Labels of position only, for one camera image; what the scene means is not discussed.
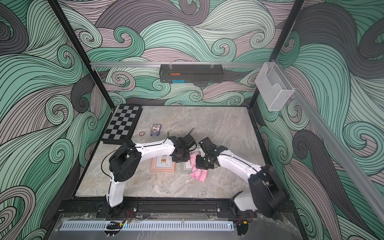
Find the pink picture frame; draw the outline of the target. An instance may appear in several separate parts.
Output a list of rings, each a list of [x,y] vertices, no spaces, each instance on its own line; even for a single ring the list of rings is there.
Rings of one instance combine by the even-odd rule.
[[[175,163],[171,156],[162,155],[152,159],[151,172],[173,173],[175,171]]]

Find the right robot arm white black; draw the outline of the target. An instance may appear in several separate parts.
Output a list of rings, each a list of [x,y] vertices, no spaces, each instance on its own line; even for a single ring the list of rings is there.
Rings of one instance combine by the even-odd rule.
[[[273,218],[290,197],[276,170],[271,165],[260,166],[235,155],[224,146],[217,146],[209,138],[199,142],[200,156],[196,158],[198,169],[223,167],[235,173],[249,185],[247,192],[233,197],[235,209],[257,211]]]

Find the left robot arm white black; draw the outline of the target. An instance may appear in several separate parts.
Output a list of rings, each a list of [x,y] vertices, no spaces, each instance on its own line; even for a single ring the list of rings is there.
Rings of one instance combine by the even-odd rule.
[[[166,139],[135,144],[127,140],[109,159],[110,186],[106,200],[111,208],[122,204],[124,199],[125,182],[136,172],[142,161],[160,156],[170,156],[176,163],[190,159],[190,152],[197,148],[195,139],[187,134],[184,137],[170,136]]]

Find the pink cloth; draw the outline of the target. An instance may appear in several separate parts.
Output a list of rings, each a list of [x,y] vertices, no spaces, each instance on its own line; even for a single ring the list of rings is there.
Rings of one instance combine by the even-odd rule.
[[[196,159],[200,156],[200,153],[193,153],[190,156],[190,163],[192,166],[192,172],[190,176],[198,182],[204,182],[207,178],[208,171],[197,168]]]

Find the green picture frame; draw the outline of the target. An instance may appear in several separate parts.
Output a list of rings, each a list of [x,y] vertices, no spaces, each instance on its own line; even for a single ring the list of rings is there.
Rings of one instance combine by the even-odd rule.
[[[191,165],[191,161],[183,162],[181,166],[181,173],[182,174],[190,174],[193,172],[193,167]]]

